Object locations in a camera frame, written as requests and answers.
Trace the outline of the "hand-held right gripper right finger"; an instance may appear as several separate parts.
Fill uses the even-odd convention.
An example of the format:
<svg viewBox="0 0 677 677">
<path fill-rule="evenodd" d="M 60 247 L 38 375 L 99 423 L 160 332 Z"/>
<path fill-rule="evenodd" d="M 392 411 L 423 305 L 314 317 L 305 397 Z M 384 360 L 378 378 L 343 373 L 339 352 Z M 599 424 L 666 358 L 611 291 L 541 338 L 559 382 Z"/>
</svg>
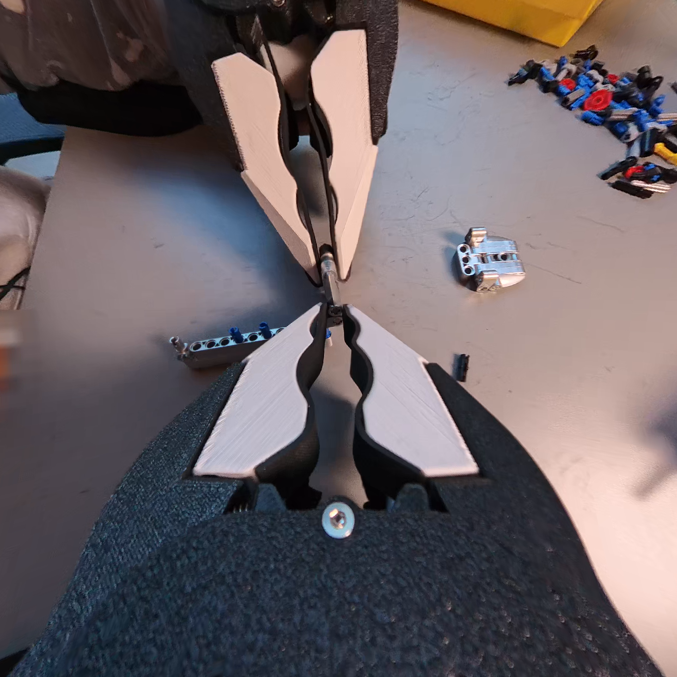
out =
<svg viewBox="0 0 677 677">
<path fill-rule="evenodd" d="M 355 306 L 343 307 L 350 375 L 360 390 L 353 460 L 368 500 L 378 508 L 408 484 L 478 477 L 428 362 Z"/>
</svg>

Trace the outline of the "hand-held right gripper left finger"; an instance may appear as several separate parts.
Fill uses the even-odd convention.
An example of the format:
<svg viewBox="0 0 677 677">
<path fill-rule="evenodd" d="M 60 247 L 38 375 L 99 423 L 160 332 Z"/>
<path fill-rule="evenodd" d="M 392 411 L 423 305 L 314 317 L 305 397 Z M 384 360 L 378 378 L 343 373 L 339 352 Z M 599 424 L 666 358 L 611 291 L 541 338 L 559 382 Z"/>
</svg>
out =
<svg viewBox="0 0 677 677">
<path fill-rule="evenodd" d="M 272 485 L 284 502 L 305 492 L 319 457 L 309 391 L 323 363 L 324 306 L 315 305 L 246 359 L 194 476 Z"/>
</svg>

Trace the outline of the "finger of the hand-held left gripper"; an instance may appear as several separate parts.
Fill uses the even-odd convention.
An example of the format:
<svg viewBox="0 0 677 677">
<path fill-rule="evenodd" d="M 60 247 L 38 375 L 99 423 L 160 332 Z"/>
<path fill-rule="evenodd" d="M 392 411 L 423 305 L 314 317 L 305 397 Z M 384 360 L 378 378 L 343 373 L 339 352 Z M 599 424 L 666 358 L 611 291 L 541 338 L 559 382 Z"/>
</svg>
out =
<svg viewBox="0 0 677 677">
<path fill-rule="evenodd" d="M 241 178 L 313 284 L 320 284 L 311 235 L 299 214 L 297 183 L 283 159 L 282 100 L 272 72 L 236 53 L 212 63 L 242 164 Z"/>
<path fill-rule="evenodd" d="M 366 31 L 331 34 L 311 63 L 310 82 L 332 141 L 334 255 L 344 281 L 358 247 L 378 153 L 371 131 Z"/>
</svg>

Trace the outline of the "long grey beam with pins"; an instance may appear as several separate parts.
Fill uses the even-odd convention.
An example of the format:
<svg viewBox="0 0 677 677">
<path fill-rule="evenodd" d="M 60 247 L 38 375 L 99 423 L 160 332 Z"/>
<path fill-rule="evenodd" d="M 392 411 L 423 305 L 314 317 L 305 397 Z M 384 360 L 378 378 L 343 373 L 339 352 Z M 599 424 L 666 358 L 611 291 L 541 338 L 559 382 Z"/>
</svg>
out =
<svg viewBox="0 0 677 677">
<path fill-rule="evenodd" d="M 281 346 L 271 349 L 266 344 L 283 333 L 286 327 L 270 327 L 261 322 L 256 330 L 242 333 L 237 327 L 230 328 L 228 334 L 187 343 L 178 336 L 169 339 L 176 352 L 176 359 L 188 368 L 201 370 L 235 363 L 253 362 L 256 366 L 268 368 L 289 368 L 293 364 L 292 350 L 299 348 L 303 354 L 305 348 L 293 331 L 291 341 L 283 340 Z"/>
</svg>

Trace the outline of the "silver engine block piece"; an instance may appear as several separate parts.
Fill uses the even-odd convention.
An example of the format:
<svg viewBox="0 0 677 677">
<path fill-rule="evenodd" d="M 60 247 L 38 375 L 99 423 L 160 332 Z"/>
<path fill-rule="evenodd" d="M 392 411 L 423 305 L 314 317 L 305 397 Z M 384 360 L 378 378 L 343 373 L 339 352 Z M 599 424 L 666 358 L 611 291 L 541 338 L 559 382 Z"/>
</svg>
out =
<svg viewBox="0 0 677 677">
<path fill-rule="evenodd" d="M 334 252 L 329 244 L 323 244 L 319 248 L 319 268 L 327 303 L 328 324 L 338 326 L 343 324 L 343 303 L 341 302 L 339 276 Z"/>
<path fill-rule="evenodd" d="M 517 243 L 471 227 L 455 253 L 458 277 L 475 292 L 494 292 L 517 285 L 526 278 Z"/>
</svg>

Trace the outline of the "person's black clothing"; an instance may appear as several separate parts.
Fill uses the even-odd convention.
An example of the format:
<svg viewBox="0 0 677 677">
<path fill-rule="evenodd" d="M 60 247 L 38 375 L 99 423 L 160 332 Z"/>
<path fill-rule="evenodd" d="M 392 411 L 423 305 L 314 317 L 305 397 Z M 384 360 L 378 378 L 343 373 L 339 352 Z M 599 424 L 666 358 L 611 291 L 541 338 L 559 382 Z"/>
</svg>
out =
<svg viewBox="0 0 677 677">
<path fill-rule="evenodd" d="M 202 124 L 183 86 L 141 81 L 122 91 L 104 91 L 60 81 L 35 90 L 18 83 L 12 87 L 40 123 L 148 138 Z"/>
</svg>

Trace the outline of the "yellow storage bin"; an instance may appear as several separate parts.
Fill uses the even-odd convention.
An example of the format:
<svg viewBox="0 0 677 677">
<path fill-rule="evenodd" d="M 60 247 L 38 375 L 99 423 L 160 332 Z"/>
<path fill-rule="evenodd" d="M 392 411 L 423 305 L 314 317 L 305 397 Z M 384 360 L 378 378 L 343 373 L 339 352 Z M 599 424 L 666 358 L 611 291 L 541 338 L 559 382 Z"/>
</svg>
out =
<svg viewBox="0 0 677 677">
<path fill-rule="evenodd" d="M 429 1 L 554 47 L 564 46 L 601 1 Z"/>
</svg>

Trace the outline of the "person's camouflage hoodie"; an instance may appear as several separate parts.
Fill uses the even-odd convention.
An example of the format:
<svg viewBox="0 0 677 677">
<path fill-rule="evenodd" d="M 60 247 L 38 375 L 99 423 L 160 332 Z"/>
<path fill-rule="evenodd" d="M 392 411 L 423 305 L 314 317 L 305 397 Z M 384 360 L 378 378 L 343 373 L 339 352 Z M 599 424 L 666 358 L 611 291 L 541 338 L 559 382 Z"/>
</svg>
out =
<svg viewBox="0 0 677 677">
<path fill-rule="evenodd" d="M 1 92 L 214 85 L 190 1 L 2 1 Z"/>
</svg>

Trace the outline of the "pile of small mixed pieces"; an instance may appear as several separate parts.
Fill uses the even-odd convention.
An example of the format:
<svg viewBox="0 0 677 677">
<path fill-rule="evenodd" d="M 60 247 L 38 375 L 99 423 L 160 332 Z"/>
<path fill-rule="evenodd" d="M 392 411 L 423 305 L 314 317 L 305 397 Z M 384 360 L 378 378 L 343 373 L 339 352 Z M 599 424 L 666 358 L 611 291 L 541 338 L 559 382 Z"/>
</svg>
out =
<svg viewBox="0 0 677 677">
<path fill-rule="evenodd" d="M 676 190 L 676 111 L 665 108 L 662 75 L 646 64 L 613 72 L 596 45 L 556 60 L 530 59 L 505 82 L 537 89 L 588 126 L 609 132 L 623 156 L 597 173 L 616 191 L 647 200 Z"/>
</svg>

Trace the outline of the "pale patterned cloth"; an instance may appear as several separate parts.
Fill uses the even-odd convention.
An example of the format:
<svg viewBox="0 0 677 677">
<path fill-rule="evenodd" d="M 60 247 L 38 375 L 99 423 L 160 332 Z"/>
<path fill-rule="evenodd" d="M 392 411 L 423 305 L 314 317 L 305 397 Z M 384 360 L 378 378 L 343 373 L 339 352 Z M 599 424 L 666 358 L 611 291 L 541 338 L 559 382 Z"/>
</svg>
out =
<svg viewBox="0 0 677 677">
<path fill-rule="evenodd" d="M 1 167 L 1 310 L 20 307 L 51 190 L 44 179 Z"/>
</svg>

